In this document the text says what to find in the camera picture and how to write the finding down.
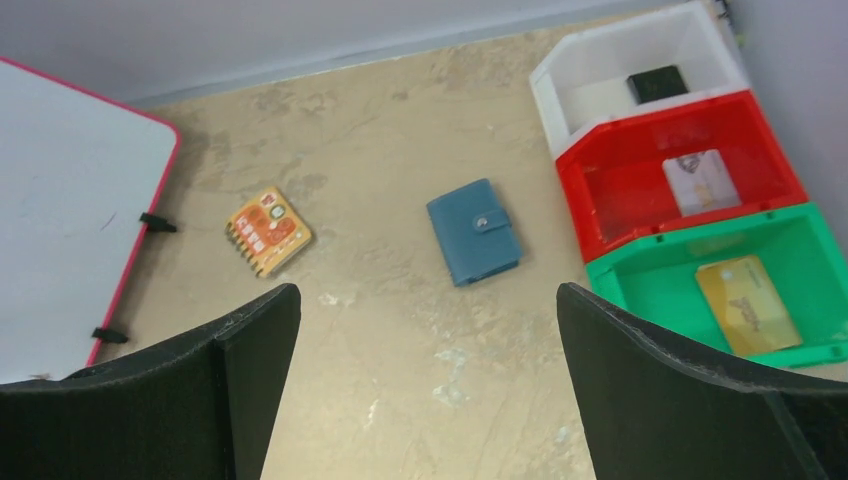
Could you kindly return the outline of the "red plastic bin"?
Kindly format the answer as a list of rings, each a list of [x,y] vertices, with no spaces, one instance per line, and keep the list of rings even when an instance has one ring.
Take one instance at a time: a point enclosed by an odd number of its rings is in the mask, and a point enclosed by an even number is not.
[[[684,217],[662,162],[711,149],[722,156],[742,204]],[[748,90],[602,123],[555,166],[587,263],[642,237],[809,200]]]

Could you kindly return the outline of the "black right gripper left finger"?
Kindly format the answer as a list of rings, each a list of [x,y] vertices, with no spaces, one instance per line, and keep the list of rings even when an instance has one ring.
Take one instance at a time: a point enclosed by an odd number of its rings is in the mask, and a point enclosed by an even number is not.
[[[257,479],[301,321],[280,285],[57,380],[1,388],[5,479]]]

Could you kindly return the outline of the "blue card holder wallet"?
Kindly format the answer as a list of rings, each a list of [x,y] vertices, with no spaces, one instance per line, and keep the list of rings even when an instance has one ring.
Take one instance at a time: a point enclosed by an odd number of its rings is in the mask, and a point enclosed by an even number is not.
[[[426,208],[454,286],[518,266],[523,250],[488,179],[443,194]]]

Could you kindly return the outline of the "green plastic bin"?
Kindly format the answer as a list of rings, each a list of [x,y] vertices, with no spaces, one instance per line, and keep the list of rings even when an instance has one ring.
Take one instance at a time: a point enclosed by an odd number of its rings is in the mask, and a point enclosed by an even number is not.
[[[846,361],[847,264],[812,203],[643,237],[590,262],[587,272],[595,294],[728,353],[696,273],[745,256],[761,261],[801,339],[754,361],[778,368]]]

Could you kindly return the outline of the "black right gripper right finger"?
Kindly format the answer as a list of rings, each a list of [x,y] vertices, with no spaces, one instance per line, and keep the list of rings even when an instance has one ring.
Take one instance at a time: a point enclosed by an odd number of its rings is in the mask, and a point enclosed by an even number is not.
[[[557,318],[599,479],[843,479],[847,386],[745,360],[576,283]]]

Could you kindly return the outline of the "white plastic bin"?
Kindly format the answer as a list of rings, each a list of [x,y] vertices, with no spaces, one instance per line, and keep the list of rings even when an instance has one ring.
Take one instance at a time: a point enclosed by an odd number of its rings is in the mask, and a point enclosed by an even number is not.
[[[678,69],[687,90],[640,101],[631,76]],[[564,36],[529,76],[550,156],[592,128],[736,91],[750,84],[727,24],[690,1]]]

